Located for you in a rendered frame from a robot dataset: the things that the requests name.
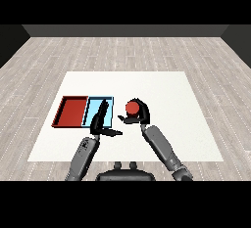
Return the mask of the red can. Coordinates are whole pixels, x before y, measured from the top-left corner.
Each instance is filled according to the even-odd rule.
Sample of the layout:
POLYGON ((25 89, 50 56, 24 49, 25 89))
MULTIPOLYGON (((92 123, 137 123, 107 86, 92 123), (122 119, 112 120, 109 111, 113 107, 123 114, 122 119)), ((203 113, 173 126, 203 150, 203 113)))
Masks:
POLYGON ((125 105, 125 111, 128 117, 137 117, 139 113, 139 105, 134 101, 129 101, 125 105))

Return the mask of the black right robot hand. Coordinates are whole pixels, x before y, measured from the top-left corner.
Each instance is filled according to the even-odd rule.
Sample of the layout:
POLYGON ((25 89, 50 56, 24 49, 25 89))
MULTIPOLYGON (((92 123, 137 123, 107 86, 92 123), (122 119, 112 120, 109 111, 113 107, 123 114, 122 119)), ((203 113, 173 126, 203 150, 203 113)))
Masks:
POLYGON ((133 124, 133 123, 140 123, 140 124, 149 124, 150 123, 150 112, 148 106, 139 100, 138 98, 132 99, 131 101, 136 102, 139 105, 139 113, 137 117, 123 117, 119 115, 119 119, 125 124, 133 124))

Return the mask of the dark grey robot body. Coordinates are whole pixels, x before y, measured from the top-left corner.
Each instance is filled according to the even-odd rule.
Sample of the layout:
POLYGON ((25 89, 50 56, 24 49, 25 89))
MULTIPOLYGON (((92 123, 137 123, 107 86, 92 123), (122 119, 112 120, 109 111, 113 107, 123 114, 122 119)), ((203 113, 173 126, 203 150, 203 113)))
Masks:
POLYGON ((122 163, 116 161, 114 168, 99 173, 96 181, 155 181, 152 173, 139 170, 135 161, 129 163, 129 169, 122 169, 122 163))

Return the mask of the red shallow open box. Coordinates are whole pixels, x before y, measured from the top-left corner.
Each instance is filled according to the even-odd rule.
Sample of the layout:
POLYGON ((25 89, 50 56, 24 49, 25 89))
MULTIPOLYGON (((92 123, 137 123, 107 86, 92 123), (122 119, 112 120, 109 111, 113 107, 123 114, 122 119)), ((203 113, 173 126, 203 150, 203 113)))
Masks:
POLYGON ((64 96, 52 122, 54 128, 81 128, 87 96, 64 96))

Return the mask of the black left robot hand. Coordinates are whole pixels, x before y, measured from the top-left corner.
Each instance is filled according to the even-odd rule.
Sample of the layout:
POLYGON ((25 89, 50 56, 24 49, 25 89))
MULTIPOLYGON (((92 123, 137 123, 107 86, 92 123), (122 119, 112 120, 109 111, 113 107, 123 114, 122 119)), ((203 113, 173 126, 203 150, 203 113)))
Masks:
POLYGON ((104 119, 108 110, 109 104, 106 100, 103 100, 99 106, 98 112, 94 115, 90 123, 90 133, 92 135, 106 135, 114 137, 116 135, 122 135, 122 131, 105 129, 103 127, 104 119))

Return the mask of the light blue shallow open box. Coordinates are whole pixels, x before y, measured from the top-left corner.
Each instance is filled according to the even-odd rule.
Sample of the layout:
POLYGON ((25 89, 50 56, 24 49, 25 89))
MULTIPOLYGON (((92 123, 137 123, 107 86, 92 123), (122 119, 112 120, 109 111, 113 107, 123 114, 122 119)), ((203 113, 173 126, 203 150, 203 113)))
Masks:
POLYGON ((108 103, 108 109, 104 118, 103 127, 104 128, 112 127, 114 98, 112 96, 90 96, 88 98, 87 105, 84 110, 84 115, 82 118, 81 126, 83 128, 90 127, 91 120, 97 114, 103 100, 105 100, 108 103))

